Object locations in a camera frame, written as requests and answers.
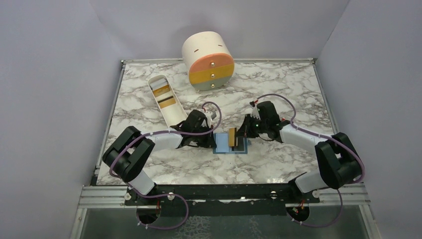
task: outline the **white marble tabletop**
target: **white marble tabletop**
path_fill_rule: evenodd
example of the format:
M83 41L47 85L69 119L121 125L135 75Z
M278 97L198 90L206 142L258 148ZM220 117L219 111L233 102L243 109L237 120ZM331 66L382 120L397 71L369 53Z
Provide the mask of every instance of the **white marble tabletop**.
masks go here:
M142 132L167 129L147 86L149 78L160 74L167 76L188 114L205 101L220 106L222 123L215 132L239 128L245 114L252 111L250 101L265 93L278 93L295 105L297 125L333 134L311 62L237 62L234 72L225 87L197 93L189 84L183 62L126 64L105 149L130 125ZM292 116L292 109L282 99L264 100L274 103L281 118ZM296 146L250 140L248 154L213 154L212 149L192 147L154 152L144 170L157 184L235 184L283 183L317 169L317 160ZM108 169L101 164L97 185L124 184L109 176Z

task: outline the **gray wall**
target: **gray wall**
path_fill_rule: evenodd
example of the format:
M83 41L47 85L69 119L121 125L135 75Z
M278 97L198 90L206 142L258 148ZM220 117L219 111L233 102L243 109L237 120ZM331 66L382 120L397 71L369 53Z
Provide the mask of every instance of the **gray wall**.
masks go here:
M1 238L68 238L119 61L87 0L0 3Z
M126 59L181 58L192 34L222 35L237 58L318 57L348 0L91 0Z
M422 2L350 0L317 61L383 238L422 237Z

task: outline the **white cylinder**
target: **white cylinder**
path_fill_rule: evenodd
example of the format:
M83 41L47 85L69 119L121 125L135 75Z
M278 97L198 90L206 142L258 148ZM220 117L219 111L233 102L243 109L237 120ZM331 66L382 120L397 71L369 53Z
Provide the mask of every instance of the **white cylinder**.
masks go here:
M221 36L212 31L190 36L182 46L189 81L197 90L224 85L234 72L234 60Z

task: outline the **bolt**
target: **bolt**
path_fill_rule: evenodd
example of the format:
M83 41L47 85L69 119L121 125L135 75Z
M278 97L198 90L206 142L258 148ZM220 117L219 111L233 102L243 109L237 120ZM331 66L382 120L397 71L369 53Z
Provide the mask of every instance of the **bolt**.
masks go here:
M129 201L131 198L132 198L132 196L130 195L130 193L126 193L126 194L124 195L124 199L125 199L126 201Z
M313 192L312 192L312 196L313 196L314 198L319 198L319 191L318 191L318 190L313 191Z
M276 199L277 198L276 191L272 191L270 195L272 195L271 196L272 199Z
M167 198L171 201L171 200L174 199L174 196L173 195L168 195Z

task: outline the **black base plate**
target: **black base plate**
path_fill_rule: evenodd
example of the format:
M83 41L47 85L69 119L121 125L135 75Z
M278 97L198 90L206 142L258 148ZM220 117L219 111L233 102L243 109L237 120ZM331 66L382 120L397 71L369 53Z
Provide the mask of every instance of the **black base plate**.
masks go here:
M127 206L157 205L158 199L144 199L133 190L128 190L131 199L125 201ZM319 199L312 192L297 198L291 192L291 186L277 184L223 184L223 185L157 185L148 195L175 193L188 200L189 215L196 216L243 216L243 215L286 215L286 203L318 203ZM255 199L253 201L229 200ZM162 197L160 206L162 216L182 216L186 213L185 204L175 198Z

